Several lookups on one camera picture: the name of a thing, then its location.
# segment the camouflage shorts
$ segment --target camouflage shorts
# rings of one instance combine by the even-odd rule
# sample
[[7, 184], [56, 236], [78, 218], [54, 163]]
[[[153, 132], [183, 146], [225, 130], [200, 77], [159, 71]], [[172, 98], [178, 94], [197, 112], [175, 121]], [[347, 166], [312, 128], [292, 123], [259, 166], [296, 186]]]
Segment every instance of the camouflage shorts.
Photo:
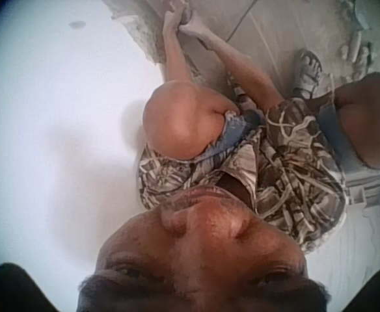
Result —
[[182, 190], [215, 185], [224, 174], [247, 188], [259, 218], [293, 237], [305, 252], [345, 218], [343, 175], [301, 99], [273, 107], [264, 126], [208, 158], [175, 161], [147, 146], [139, 164], [141, 200], [151, 209]]

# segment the hand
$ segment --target hand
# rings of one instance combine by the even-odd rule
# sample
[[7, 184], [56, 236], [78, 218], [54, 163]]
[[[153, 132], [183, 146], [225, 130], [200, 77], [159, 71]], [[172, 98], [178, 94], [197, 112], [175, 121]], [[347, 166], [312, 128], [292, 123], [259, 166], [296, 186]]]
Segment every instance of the hand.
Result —
[[210, 29], [203, 23], [202, 18], [194, 10], [192, 11], [189, 23], [181, 25], [179, 30], [182, 33], [201, 40], [207, 46], [209, 45], [209, 39], [213, 35]]
[[170, 0], [170, 7], [173, 12], [166, 11], [164, 17], [164, 34], [176, 33], [178, 31], [178, 26], [182, 21], [183, 12], [187, 8], [187, 3], [184, 0]]

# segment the nose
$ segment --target nose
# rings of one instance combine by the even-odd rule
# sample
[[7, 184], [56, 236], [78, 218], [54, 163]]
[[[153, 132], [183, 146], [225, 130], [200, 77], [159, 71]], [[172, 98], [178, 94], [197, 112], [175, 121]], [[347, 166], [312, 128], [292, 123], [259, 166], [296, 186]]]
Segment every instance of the nose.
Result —
[[252, 213], [234, 200], [202, 198], [179, 211], [163, 211], [165, 228], [177, 235], [200, 234], [202, 238], [237, 239], [249, 226]]

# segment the white wall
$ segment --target white wall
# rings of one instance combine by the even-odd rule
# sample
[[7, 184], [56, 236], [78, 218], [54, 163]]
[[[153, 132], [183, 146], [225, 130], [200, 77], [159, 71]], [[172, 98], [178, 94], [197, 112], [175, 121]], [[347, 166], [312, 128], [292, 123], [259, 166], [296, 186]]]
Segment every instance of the white wall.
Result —
[[141, 114], [161, 83], [100, 0], [10, 1], [0, 15], [0, 264], [25, 268], [62, 311], [143, 209]]

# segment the lip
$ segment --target lip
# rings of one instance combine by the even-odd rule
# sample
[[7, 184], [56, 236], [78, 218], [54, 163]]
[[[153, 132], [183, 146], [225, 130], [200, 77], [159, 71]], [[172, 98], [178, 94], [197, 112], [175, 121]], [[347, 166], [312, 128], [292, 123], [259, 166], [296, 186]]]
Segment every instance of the lip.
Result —
[[162, 208], [180, 211], [196, 205], [199, 203], [199, 200], [202, 200], [202, 198], [224, 199], [232, 202], [234, 206], [248, 209], [248, 207], [239, 198], [235, 197], [223, 188], [213, 185], [202, 185], [181, 191], [165, 202], [162, 205]]

